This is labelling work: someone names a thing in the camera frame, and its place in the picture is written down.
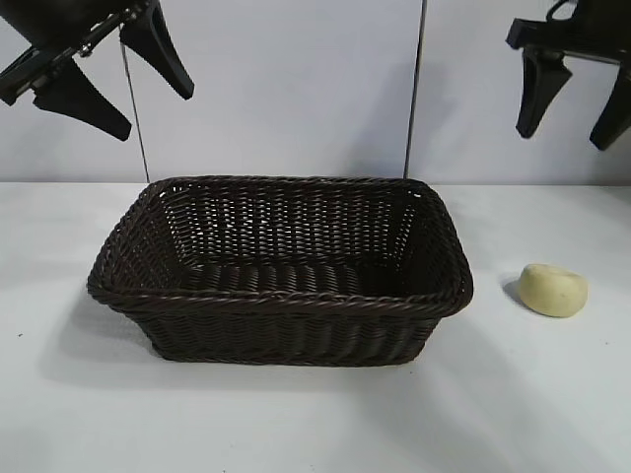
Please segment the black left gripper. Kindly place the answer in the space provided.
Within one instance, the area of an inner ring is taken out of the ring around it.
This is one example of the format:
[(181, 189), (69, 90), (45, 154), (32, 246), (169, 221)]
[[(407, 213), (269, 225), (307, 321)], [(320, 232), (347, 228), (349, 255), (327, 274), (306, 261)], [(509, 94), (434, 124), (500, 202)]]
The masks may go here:
[[(1, 72), (1, 100), (12, 105), (55, 64), (93, 49), (124, 24), (121, 42), (155, 69), (182, 97), (194, 83), (172, 42), (161, 3), (153, 1), (3, 1), (1, 18), (29, 47)], [(120, 140), (132, 125), (90, 82), (73, 59), (34, 87), (34, 105), (85, 122)]]

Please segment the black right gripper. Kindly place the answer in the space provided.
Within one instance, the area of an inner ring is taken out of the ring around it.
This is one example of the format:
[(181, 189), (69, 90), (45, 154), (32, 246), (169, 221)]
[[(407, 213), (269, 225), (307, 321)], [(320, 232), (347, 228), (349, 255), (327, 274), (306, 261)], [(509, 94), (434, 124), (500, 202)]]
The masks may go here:
[[(630, 2), (556, 1), (541, 21), (515, 18), (506, 43), (523, 49), (524, 82), (516, 128), (529, 139), (572, 77), (565, 55), (630, 63)], [(621, 66), (590, 140), (599, 150), (607, 150), (629, 127), (630, 69)]]

